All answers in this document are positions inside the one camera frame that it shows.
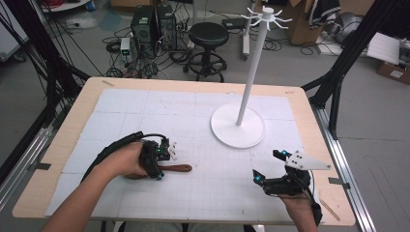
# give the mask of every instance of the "wooden table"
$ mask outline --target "wooden table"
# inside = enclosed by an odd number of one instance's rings
[[[44,155],[42,162],[51,163],[50,168],[35,171],[15,205],[13,210],[15,217],[44,218],[44,213],[55,191],[60,173],[93,112],[101,92],[107,88],[203,93],[230,92],[242,95],[245,85],[109,77],[90,78]],[[254,85],[251,94],[288,98],[305,152],[333,164],[303,89],[299,87]],[[356,220],[343,187],[330,184],[328,180],[329,177],[338,178],[335,169],[333,168],[330,171],[316,170],[313,173],[319,191],[320,202],[323,205],[322,211],[326,217],[324,224],[353,225]]]

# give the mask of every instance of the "black stool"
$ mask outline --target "black stool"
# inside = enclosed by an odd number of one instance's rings
[[[220,72],[226,70],[226,62],[211,51],[215,51],[217,47],[224,45],[229,40],[228,31],[223,26],[213,22],[200,22],[191,27],[189,36],[194,44],[202,46],[205,51],[191,56],[184,66],[184,73],[190,69],[196,73],[196,81],[199,80],[200,76],[219,74],[220,82],[223,82],[223,75]]]

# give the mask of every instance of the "person's left hand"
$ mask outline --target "person's left hand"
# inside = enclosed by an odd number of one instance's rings
[[[139,164],[142,143],[133,142],[109,155],[99,165],[114,176],[136,174],[146,176],[147,172]]]

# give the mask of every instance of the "white mug tree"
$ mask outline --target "white mug tree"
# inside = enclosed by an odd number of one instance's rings
[[[255,110],[249,107],[247,108],[247,104],[266,34],[268,30],[271,30],[269,22],[274,22],[279,28],[287,29],[287,27],[278,24],[277,21],[287,22],[292,20],[278,18],[277,16],[281,11],[274,14],[274,9],[272,8],[263,7],[261,14],[254,13],[249,8],[248,11],[251,15],[242,15],[242,17],[248,20],[257,18],[257,21],[251,24],[251,26],[255,26],[258,23],[260,23],[260,25],[242,103],[241,105],[236,103],[223,105],[214,112],[211,119],[212,131],[221,142],[231,147],[243,149],[259,144],[265,136],[265,123],[263,118]]]

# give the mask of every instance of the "round white base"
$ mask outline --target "round white base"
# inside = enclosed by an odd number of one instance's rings
[[[224,144],[235,148],[250,148],[259,144],[265,136],[265,123],[253,109],[245,110],[242,125],[236,125],[239,104],[227,104],[212,115],[211,128],[214,135]]]

